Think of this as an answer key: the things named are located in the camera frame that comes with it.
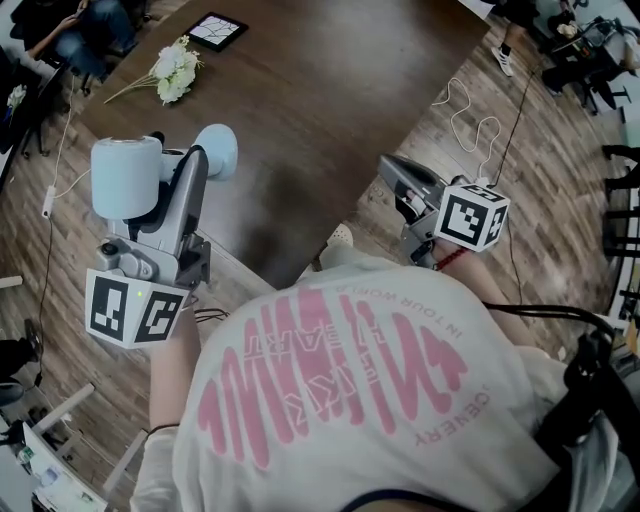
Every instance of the table top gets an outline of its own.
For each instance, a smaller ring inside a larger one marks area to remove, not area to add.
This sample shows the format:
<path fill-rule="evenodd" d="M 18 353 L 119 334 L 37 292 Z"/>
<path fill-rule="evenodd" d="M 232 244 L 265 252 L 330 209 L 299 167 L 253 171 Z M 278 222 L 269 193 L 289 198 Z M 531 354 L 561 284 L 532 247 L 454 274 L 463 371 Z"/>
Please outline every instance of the table top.
<path fill-rule="evenodd" d="M 205 14 L 249 30 L 163 107 L 153 89 L 103 102 L 144 75 Z M 80 121 L 98 138 L 159 130 L 188 147 L 208 124 L 238 137 L 236 175 L 210 182 L 200 228 L 276 288 L 296 281 L 487 25 L 442 0 L 191 0 L 114 71 Z"/>
<path fill-rule="evenodd" d="M 86 484 L 44 439 L 23 424 L 25 444 L 33 451 L 29 460 L 31 473 L 40 478 L 49 468 L 53 468 L 58 478 L 46 487 L 38 487 L 34 492 L 40 502 L 57 512 L 102 512 L 107 502 Z"/>

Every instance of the white cord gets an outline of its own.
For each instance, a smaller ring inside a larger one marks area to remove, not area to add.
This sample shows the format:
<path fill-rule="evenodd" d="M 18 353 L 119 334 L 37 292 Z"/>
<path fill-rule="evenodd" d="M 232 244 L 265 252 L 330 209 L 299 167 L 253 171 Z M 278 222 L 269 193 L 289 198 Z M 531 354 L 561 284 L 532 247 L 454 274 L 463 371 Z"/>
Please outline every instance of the white cord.
<path fill-rule="evenodd" d="M 67 195 L 69 192 L 71 192 L 71 190 L 73 189 L 73 187 L 75 187 L 82 178 L 84 178 L 87 174 L 89 174 L 91 172 L 91 169 L 89 169 L 88 171 L 83 172 L 80 176 L 78 176 L 76 178 L 76 181 L 74 181 L 71 186 L 65 190 L 62 194 L 58 194 L 57 196 L 53 196 L 54 199 L 60 199 L 62 196 Z"/>
<path fill-rule="evenodd" d="M 58 148 L 58 158 L 56 160 L 56 171 L 53 177 L 52 187 L 56 186 L 58 181 L 58 165 L 60 165 L 60 155 L 62 155 L 62 146 L 64 144 L 64 139 L 67 136 L 67 128 L 69 128 L 69 122 L 71 121 L 71 116 L 73 115 L 73 88 L 76 85 L 76 77 L 75 75 L 71 75 L 71 93 L 69 94 L 69 117 L 67 117 L 67 124 L 64 126 L 64 131 L 62 132 L 62 139 L 60 139 L 60 147 Z"/>
<path fill-rule="evenodd" d="M 463 112 L 466 112 L 471 108 L 471 96 L 469 96 L 469 91 L 467 90 L 465 85 L 457 78 L 452 78 L 451 80 L 449 80 L 449 83 L 447 84 L 447 99 L 444 101 L 440 101 L 438 103 L 432 103 L 431 105 L 435 107 L 438 105 L 444 105 L 445 103 L 449 103 L 449 100 L 451 100 L 451 83 L 452 82 L 458 82 L 462 86 L 464 93 L 467 95 L 467 101 L 468 101 L 467 106 L 464 107 L 462 110 L 458 110 L 458 112 L 453 114 L 450 120 L 451 130 L 453 130 L 453 134 L 455 135 L 456 139 L 458 140 L 458 144 L 460 144 L 460 147 L 462 149 L 464 149 L 467 153 L 473 153 L 476 149 L 478 149 L 478 142 L 480 141 L 480 128 L 482 127 L 482 123 L 484 123 L 485 121 L 489 121 L 491 119 L 495 120 L 495 122 L 498 123 L 498 133 L 496 133 L 496 136 L 491 140 L 491 144 L 489 144 L 489 156 L 484 162 L 480 164 L 480 167 L 478 167 L 478 179 L 480 179 L 482 178 L 482 168 L 484 167 L 484 164 L 486 164 L 489 160 L 491 160 L 491 154 L 493 152 L 493 143 L 496 141 L 498 137 L 500 137 L 500 133 L 502 133 L 502 124 L 500 123 L 500 120 L 497 117 L 494 117 L 494 116 L 485 117 L 482 121 L 478 123 L 478 131 L 476 132 L 476 143 L 473 145 L 471 149 L 466 148 L 462 143 L 462 141 L 460 140 L 460 136 L 458 135 L 456 127 L 453 125 L 453 120 L 456 117 L 458 117 L 460 114 L 462 114 Z"/>

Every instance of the shorts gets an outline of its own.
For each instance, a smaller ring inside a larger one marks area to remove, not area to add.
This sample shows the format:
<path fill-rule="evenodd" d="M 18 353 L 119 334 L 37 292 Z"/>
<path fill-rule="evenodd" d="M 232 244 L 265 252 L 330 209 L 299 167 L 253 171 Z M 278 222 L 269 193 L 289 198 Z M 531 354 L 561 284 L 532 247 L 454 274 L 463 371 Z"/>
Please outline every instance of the shorts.
<path fill-rule="evenodd" d="M 507 0 L 500 6 L 499 13 L 524 28 L 533 26 L 533 20 L 540 15 L 535 0 Z"/>

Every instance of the bracelet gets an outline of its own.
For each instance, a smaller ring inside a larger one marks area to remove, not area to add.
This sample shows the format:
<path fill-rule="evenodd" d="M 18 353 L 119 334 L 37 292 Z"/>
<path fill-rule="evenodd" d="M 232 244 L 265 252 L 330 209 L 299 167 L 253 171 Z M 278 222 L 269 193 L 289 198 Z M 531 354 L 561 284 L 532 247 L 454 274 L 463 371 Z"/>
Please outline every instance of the bracelet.
<path fill-rule="evenodd" d="M 438 263 L 436 263 L 435 266 L 433 267 L 433 269 L 434 270 L 438 270 L 438 271 L 442 271 L 442 269 L 444 267 L 446 267 L 451 262 L 453 262 L 454 260 L 458 259 L 463 254 L 466 254 L 468 252 L 469 252 L 469 249 L 467 249 L 466 247 L 461 247 L 456 252 L 452 252 L 451 254 L 449 254 L 449 256 L 447 256 L 446 258 L 443 258 Z"/>

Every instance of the picture frame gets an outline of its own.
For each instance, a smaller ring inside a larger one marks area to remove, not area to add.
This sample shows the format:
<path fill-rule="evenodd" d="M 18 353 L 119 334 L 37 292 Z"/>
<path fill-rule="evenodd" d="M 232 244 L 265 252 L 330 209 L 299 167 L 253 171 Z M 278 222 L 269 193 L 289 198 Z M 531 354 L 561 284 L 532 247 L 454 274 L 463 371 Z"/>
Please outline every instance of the picture frame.
<path fill-rule="evenodd" d="M 214 33 L 209 36 L 206 32 L 212 32 L 212 29 Z M 249 26 L 245 23 L 222 14 L 209 12 L 200 18 L 197 23 L 194 23 L 185 35 L 194 43 L 198 43 L 215 52 L 221 52 L 248 29 Z"/>

